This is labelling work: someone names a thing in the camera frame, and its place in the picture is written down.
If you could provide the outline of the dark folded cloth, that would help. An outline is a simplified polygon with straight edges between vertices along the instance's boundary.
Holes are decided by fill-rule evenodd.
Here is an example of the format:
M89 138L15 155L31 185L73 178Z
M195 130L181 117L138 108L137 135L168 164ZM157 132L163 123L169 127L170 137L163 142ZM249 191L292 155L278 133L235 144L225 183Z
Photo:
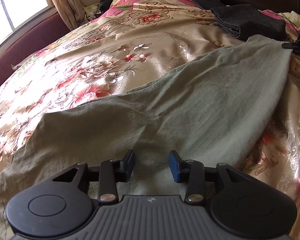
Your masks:
M225 7L223 3L218 0L192 0L200 9L211 10L213 8Z

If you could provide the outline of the black bag on nightstand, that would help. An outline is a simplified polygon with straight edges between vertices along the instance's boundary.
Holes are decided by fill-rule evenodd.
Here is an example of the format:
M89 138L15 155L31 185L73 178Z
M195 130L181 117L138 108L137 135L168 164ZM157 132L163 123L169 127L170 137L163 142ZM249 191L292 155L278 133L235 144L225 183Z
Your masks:
M102 14L105 13L110 8L112 2L113 0L100 0L99 1L100 12Z

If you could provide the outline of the sage green pants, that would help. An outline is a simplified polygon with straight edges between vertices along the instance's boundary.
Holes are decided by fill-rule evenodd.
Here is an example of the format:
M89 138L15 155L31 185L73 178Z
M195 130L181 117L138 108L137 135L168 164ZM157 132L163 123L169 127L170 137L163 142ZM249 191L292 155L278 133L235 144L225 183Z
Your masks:
M239 165L277 107L292 52L255 35L208 52L124 94L46 113L0 172L0 239L11 237L7 202L76 163L99 165L129 149L136 166L123 194L181 194L168 153L207 166Z

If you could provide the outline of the maroon padded bed rail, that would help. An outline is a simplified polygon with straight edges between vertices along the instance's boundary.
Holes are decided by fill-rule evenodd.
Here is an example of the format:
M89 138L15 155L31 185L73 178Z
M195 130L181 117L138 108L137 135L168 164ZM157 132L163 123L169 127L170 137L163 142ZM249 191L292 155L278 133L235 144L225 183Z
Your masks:
M12 75L13 66L69 32L58 13L43 20L0 55L0 86Z

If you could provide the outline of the beige curtain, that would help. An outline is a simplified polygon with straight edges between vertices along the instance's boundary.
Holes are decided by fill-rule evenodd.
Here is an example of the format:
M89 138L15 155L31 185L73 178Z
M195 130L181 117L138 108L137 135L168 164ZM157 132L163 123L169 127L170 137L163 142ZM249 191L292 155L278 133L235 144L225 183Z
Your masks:
M52 0L65 25L74 30L87 20L82 0Z

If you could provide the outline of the folded black garment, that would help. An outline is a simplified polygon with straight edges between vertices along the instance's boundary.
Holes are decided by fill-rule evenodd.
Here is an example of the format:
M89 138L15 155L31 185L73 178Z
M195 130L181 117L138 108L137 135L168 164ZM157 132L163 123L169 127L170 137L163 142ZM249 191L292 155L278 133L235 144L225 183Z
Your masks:
M250 4L215 7L211 9L218 25L241 41L253 35L262 35L277 41L287 38L286 22L259 12Z

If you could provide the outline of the floral satin bedspread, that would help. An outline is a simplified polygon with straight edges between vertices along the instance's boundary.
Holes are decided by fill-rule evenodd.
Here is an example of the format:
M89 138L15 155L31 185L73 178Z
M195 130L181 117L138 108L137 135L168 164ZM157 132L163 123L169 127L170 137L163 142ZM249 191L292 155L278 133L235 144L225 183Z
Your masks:
M46 113L124 94L216 49L240 45L192 0L114 0L99 19L32 55L0 87L0 172ZM300 239L300 57L241 171L289 195Z

